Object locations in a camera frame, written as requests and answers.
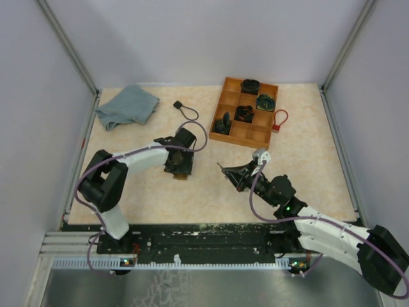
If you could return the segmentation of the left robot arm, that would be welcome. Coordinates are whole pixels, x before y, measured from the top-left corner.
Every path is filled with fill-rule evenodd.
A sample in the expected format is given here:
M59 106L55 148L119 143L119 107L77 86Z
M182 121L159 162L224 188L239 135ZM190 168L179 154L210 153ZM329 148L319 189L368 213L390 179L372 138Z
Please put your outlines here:
M156 166L163 166L174 177L191 175L196 141L193 133L180 128L174 136L157 138L133 152L114 155L99 150L93 156L77 191L96 209L114 250L124 254L133 246L129 224L119 206L127 177Z

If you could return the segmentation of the brass padlock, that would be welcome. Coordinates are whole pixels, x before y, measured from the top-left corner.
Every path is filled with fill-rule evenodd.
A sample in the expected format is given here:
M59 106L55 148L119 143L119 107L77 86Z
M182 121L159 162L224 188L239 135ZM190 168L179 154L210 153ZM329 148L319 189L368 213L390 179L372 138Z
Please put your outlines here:
M175 180L186 180L188 178L188 175L186 175L186 174L174 174L173 178Z

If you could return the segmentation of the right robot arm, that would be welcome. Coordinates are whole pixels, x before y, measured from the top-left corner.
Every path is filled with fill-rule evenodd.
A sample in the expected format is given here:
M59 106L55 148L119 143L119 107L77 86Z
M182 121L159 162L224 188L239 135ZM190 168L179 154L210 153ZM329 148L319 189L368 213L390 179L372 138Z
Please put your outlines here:
M244 166L223 167L222 174L238 192L259 196L276 208L274 219L256 215L267 223L286 223L294 232L286 236L286 247L293 253L317 251L355 270L376 290L394 299L407 299L397 288L408 285L408 253L383 226L356 226L318 212L299 200L287 175L267 179L264 165L251 161Z

